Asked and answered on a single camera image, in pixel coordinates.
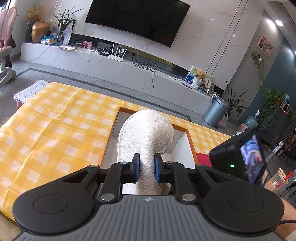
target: wall outlet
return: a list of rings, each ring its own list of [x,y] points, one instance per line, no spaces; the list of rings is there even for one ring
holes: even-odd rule
[[[241,113],[241,112],[242,112],[242,109],[239,108],[239,107],[237,107],[236,111],[237,111],[238,113]]]

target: chair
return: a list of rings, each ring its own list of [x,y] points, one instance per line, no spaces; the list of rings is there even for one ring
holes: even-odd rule
[[[0,13],[0,37],[4,41],[4,47],[0,49],[0,88],[8,81],[16,79],[16,71],[6,67],[6,57],[11,54],[12,48],[7,46],[7,41],[11,37],[12,27],[15,23],[17,9],[15,7],[5,9]]]

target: black vase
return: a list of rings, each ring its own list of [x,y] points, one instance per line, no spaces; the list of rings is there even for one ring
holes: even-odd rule
[[[25,42],[30,43],[32,42],[32,27],[34,23],[29,23],[26,31]]]
[[[61,46],[64,42],[64,35],[63,34],[58,34],[56,36],[56,46]]]

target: yellow checkered tablecloth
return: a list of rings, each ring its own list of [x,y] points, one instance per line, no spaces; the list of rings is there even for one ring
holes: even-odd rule
[[[91,164],[101,165],[121,108],[145,107],[77,87],[51,83],[0,128],[0,211],[13,219],[23,192]],[[196,152],[209,152],[229,136],[164,114],[188,129]]]

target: black flat-screen tv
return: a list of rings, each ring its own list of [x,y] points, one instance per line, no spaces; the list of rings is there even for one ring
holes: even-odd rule
[[[180,0],[94,0],[85,22],[120,29],[171,47],[189,8]]]

